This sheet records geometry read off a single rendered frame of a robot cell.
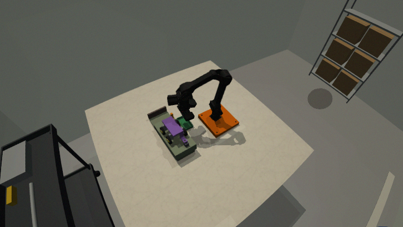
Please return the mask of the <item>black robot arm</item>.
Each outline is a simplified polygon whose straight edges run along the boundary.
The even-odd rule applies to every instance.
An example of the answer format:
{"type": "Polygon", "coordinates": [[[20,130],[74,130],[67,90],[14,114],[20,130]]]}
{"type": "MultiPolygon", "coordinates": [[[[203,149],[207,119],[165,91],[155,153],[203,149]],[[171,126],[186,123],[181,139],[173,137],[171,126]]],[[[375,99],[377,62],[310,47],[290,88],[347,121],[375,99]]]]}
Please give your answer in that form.
{"type": "Polygon", "coordinates": [[[178,105],[179,102],[182,105],[187,105],[188,103],[190,103],[190,105],[188,105],[188,109],[195,108],[197,103],[193,99],[192,95],[194,90],[212,80],[218,80],[219,86],[217,88],[215,98],[209,103],[209,106],[212,110],[212,114],[210,115],[210,117],[214,121],[217,121],[221,118],[221,115],[223,114],[220,103],[223,98],[226,86],[231,83],[232,79],[232,76],[226,69],[210,70],[194,81],[181,84],[178,90],[176,90],[176,94],[170,94],[167,96],[168,105],[178,105]]]}

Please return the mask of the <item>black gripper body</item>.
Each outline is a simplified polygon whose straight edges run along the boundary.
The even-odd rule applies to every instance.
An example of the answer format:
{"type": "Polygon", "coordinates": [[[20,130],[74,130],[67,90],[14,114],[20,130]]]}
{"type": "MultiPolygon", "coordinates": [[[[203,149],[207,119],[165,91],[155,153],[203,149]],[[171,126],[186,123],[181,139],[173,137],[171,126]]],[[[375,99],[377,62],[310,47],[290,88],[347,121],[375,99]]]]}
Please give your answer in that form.
{"type": "Polygon", "coordinates": [[[190,112],[190,110],[188,109],[188,105],[190,105],[190,103],[188,103],[187,105],[182,105],[179,102],[179,104],[178,104],[179,109],[181,111],[183,111],[183,113],[184,113],[185,121],[190,121],[190,120],[194,119],[194,117],[195,117],[194,114],[192,112],[190,112]]]}

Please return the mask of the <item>grey-green ramp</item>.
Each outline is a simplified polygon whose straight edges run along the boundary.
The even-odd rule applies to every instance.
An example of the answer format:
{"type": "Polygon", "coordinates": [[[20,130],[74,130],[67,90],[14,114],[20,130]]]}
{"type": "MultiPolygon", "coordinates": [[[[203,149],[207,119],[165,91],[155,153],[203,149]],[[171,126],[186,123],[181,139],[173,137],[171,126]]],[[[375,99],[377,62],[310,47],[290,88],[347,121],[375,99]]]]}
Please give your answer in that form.
{"type": "Polygon", "coordinates": [[[166,106],[161,107],[147,115],[154,129],[164,141],[176,161],[180,161],[186,156],[192,154],[195,149],[197,149],[197,144],[189,135],[184,136],[187,140],[187,142],[185,143],[180,139],[179,135],[174,137],[174,139],[172,140],[172,144],[168,143],[168,141],[166,140],[166,136],[168,136],[170,132],[167,130],[165,131],[166,134],[163,135],[160,131],[160,127],[162,127],[163,125],[162,120],[171,117],[171,115],[167,111],[166,106]]]}

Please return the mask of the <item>purple wheeled trolley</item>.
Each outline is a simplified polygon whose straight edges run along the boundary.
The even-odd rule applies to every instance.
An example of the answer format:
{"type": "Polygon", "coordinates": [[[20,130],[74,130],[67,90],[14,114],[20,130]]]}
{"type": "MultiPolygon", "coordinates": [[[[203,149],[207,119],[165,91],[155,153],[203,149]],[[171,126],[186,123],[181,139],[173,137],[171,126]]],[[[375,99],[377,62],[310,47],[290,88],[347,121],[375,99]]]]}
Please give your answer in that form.
{"type": "Polygon", "coordinates": [[[173,117],[168,117],[164,120],[162,120],[162,127],[160,127],[160,131],[163,135],[165,135],[165,131],[169,131],[169,135],[166,136],[166,140],[168,141],[169,144],[172,144],[172,140],[174,139],[175,136],[179,135],[180,139],[185,143],[187,142],[186,138],[184,136],[187,136],[188,132],[186,131],[185,128],[180,127],[180,123],[177,119],[173,119],[173,117]],[[184,141],[185,140],[185,141],[184,141]]]}

